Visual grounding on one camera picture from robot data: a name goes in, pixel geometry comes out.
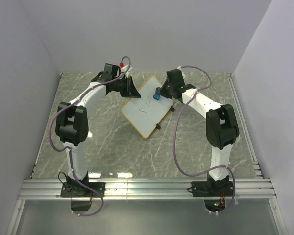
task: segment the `glass panel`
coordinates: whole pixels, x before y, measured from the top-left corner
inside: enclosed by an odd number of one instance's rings
[[[79,218],[69,201],[26,201],[19,235],[276,235],[269,201],[240,200],[215,217],[202,200],[105,201],[103,210]]]
[[[69,102],[76,98],[96,75],[96,72],[64,74],[52,107],[52,116],[60,102]],[[133,72],[131,75],[137,88],[152,75],[162,83],[166,79],[165,72]],[[216,102],[230,103],[236,107],[226,73],[212,73],[211,77],[213,86],[202,93]],[[207,78],[198,72],[187,72],[185,81],[196,87],[203,87],[208,83]],[[169,111],[160,122],[161,130],[155,130],[148,139],[143,139],[121,113],[121,108],[127,100],[119,93],[111,92],[96,106],[87,110],[89,133],[85,141],[85,159],[91,177],[183,176],[178,172],[172,155],[174,126],[183,104],[176,101],[175,112]],[[253,178],[256,174],[252,158],[236,108],[235,111],[240,136],[233,146],[229,166],[236,177]],[[188,173],[197,173],[210,166],[211,147],[206,139],[204,120],[204,117],[188,107],[180,121],[176,143],[177,156],[181,167]],[[58,136],[53,134],[53,139],[57,146],[62,146]],[[33,178],[56,178],[59,171],[68,171],[66,154],[55,152],[51,148],[46,130]]]

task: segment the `robotic arm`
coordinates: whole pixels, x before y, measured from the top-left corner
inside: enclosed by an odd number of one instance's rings
[[[233,199],[235,195],[235,186],[229,181],[228,175],[231,172],[228,169],[231,149],[236,137],[239,136],[234,109],[230,104],[221,105],[198,93],[198,90],[191,84],[185,85],[184,78],[185,75],[181,71],[181,67],[168,71],[167,80],[162,87],[156,89],[154,98],[157,100],[161,96],[169,99],[175,98],[191,106],[206,118],[206,137],[212,146],[210,169],[198,174],[188,174],[180,168],[175,153],[176,133],[173,141],[173,155],[177,168],[184,175],[195,177],[208,173],[206,182],[192,182],[191,193],[194,197],[223,197],[223,200],[221,200],[223,203],[205,200],[205,205],[209,211],[218,213],[225,208],[224,197],[232,196]]]
[[[69,103],[61,102],[58,105],[55,132],[64,148],[56,149],[51,139],[50,143],[56,151],[66,150],[69,170],[66,182],[63,183],[61,197],[92,197],[94,191],[102,192],[101,197],[103,196],[104,183],[89,182],[84,159],[84,141],[88,135],[87,110],[111,91],[120,92],[122,97],[141,98],[132,77],[128,74],[130,64],[124,66],[120,63],[120,66],[122,68],[105,64],[104,70],[92,79],[82,94]],[[89,203],[87,206],[81,206],[79,202],[71,202],[73,211],[86,211],[89,207]]]

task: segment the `cable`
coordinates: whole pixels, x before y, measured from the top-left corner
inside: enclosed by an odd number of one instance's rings
[[[209,85],[206,86],[206,87],[203,87],[203,88],[199,88],[199,89],[195,92],[195,94],[193,95],[193,97],[192,97],[192,98],[191,98],[191,99],[190,99],[190,100],[189,100],[189,101],[188,101],[188,102],[182,107],[180,113],[178,114],[177,121],[176,121],[176,124],[175,124],[175,129],[174,129],[174,135],[173,135],[173,157],[174,157],[174,162],[175,162],[175,165],[176,165],[177,169],[178,169],[183,175],[188,176],[188,177],[197,177],[197,176],[200,176],[200,175],[206,174],[206,173],[208,173],[209,171],[214,170],[214,169],[217,169],[217,168],[226,168],[226,169],[230,172],[230,174],[231,174],[231,176],[232,176],[232,180],[233,180],[233,195],[232,195],[232,198],[231,198],[231,201],[230,201],[229,205],[228,205],[226,208],[224,208],[224,210],[218,212],[218,214],[221,214],[221,213],[224,213],[226,210],[228,210],[228,208],[233,204],[234,197],[235,197],[235,178],[234,178],[234,174],[233,174],[233,172],[231,171],[231,169],[230,169],[229,167],[225,166],[225,165],[218,165],[218,166],[212,167],[212,168],[210,168],[210,169],[208,169],[208,170],[205,170],[205,171],[200,172],[200,173],[197,173],[197,174],[188,174],[188,173],[186,173],[185,171],[182,170],[182,168],[180,167],[180,165],[179,165],[179,163],[178,163],[178,161],[177,161],[177,156],[176,156],[176,134],[177,134],[178,123],[179,123],[179,121],[180,121],[180,118],[181,118],[181,116],[182,116],[182,113],[183,113],[183,111],[185,110],[185,108],[186,108],[186,107],[187,107],[187,106],[188,106],[188,105],[189,105],[189,104],[190,104],[190,103],[196,98],[197,94],[198,94],[200,91],[203,91],[203,90],[205,90],[205,89],[207,89],[207,88],[210,88],[211,85],[212,85],[211,77],[209,76],[209,74],[208,74],[205,70],[203,70],[203,69],[201,69],[201,68],[199,68],[199,67],[197,67],[197,66],[188,66],[188,65],[181,66],[180,68],[194,68],[194,69],[198,69],[198,70],[202,71],[202,72],[207,76],[207,78],[209,79]]]
[[[65,151],[66,149],[68,150],[69,152],[69,158],[70,158],[70,167],[71,167],[71,171],[72,171],[72,174],[75,178],[75,180],[77,181],[77,183],[79,183],[81,186],[83,186],[84,188],[88,189],[89,191],[93,192],[94,194],[96,194],[98,197],[100,197],[101,199],[101,206],[98,210],[96,210],[95,212],[93,213],[90,213],[90,214],[80,214],[80,213],[77,213],[74,211],[75,214],[77,214],[78,216],[83,216],[83,217],[86,217],[86,216],[92,216],[94,214],[97,214],[103,207],[103,204],[104,204],[104,201],[103,201],[103,197],[100,193],[98,193],[97,191],[93,190],[92,188],[88,187],[87,185],[83,184],[82,182],[80,182],[80,180],[78,179],[77,175],[75,174],[75,171],[74,171],[74,166],[73,166],[73,157],[72,157],[72,148],[71,147],[68,147],[68,146],[65,146],[64,148],[57,148],[54,143],[53,143],[53,140],[52,140],[52,126],[54,124],[54,122],[56,121],[56,119],[58,118],[58,116],[63,113],[64,111],[66,111],[67,109],[71,108],[72,106],[76,105],[77,103],[79,103],[90,91],[92,91],[93,89],[99,87],[99,86],[103,86],[103,85],[107,85],[109,83],[112,83],[112,82],[115,82],[121,78],[123,78],[126,73],[129,71],[130,67],[131,67],[131,60],[128,56],[124,56],[121,60],[121,62],[123,62],[124,59],[128,59],[128,67],[126,69],[125,72],[123,73],[120,73],[119,76],[117,76],[116,78],[112,79],[111,81],[107,81],[107,82],[103,82],[103,83],[100,83],[100,84],[96,84],[94,85],[93,87],[90,87],[89,89],[87,89],[81,96],[79,99],[77,99],[75,102],[73,102],[72,104],[64,107],[63,109],[59,110],[54,116],[53,118],[51,119],[51,122],[50,122],[50,126],[49,126],[49,142],[50,142],[50,145],[52,146],[52,148],[57,151],[57,152],[63,152]]]
[[[61,173],[64,174],[65,178],[67,178],[67,175],[63,171],[60,171],[59,174],[58,174],[59,181],[64,185],[63,181],[60,179],[60,174]]]

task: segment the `white robotic arm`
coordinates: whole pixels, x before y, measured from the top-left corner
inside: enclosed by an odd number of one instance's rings
[[[56,134],[60,137],[65,149],[68,160],[68,177],[75,180],[71,169],[71,160],[74,166],[74,172],[79,180],[85,179],[87,169],[84,159],[84,141],[88,134],[87,110],[96,105],[96,103],[105,97],[110,91],[118,91],[123,97],[136,97],[140,95],[134,87],[132,78],[127,69],[128,65],[120,68],[116,65],[106,64],[103,72],[98,74],[89,86],[75,99],[69,103],[62,102],[58,106],[58,110],[63,109],[68,104],[75,104],[70,109],[63,112],[57,118]],[[111,80],[117,74],[117,71],[126,72],[125,77],[108,85],[101,85],[106,80]]]
[[[183,92],[182,100],[183,103],[187,103],[197,92],[197,89],[191,88]],[[198,93],[196,98],[189,103],[193,109],[199,112],[204,118],[206,118],[206,113],[209,110],[216,110],[221,108],[221,104],[214,102],[209,99],[202,93]],[[222,150],[218,147],[211,146],[211,165],[210,168],[213,168],[218,165],[229,165],[230,153],[232,149],[232,144],[225,146]],[[217,168],[208,172],[208,174],[215,180],[222,180],[228,175],[228,170],[226,168]]]

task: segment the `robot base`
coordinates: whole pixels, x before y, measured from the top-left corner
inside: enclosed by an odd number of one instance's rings
[[[204,200],[206,208],[212,212],[224,210],[224,198],[233,196],[233,182],[229,181],[229,176],[223,180],[214,181],[208,175],[207,181],[193,181],[191,185],[187,191],[192,193],[193,197],[220,197],[220,199]]]
[[[88,173],[81,182],[97,191],[102,197],[104,196],[105,182],[89,182]],[[89,198],[88,200],[71,200],[71,210],[79,212],[88,211],[92,204],[91,198],[99,197],[69,177],[67,177],[67,181],[62,185],[60,196],[63,198]]]

